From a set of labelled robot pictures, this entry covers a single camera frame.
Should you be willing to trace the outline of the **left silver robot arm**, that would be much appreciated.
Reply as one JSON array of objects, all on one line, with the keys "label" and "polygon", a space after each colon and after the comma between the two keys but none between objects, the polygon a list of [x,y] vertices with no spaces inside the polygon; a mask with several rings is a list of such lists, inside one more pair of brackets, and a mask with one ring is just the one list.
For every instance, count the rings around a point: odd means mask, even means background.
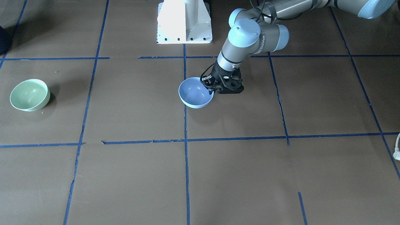
[{"label": "left silver robot arm", "polygon": [[335,7],[364,19],[374,19],[386,12],[394,0],[264,0],[252,9],[235,9],[229,16],[227,39],[200,82],[210,95],[239,94],[244,90],[240,65],[250,54],[283,49],[289,31],[279,21],[295,19],[304,12],[326,6]]}]

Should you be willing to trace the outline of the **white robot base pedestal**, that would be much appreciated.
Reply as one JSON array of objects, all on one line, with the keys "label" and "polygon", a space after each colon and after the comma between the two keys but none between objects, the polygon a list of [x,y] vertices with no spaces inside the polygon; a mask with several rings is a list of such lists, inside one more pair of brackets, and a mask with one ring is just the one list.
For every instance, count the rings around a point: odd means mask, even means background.
[{"label": "white robot base pedestal", "polygon": [[157,44],[209,44],[213,41],[209,0],[164,0],[158,4]]}]

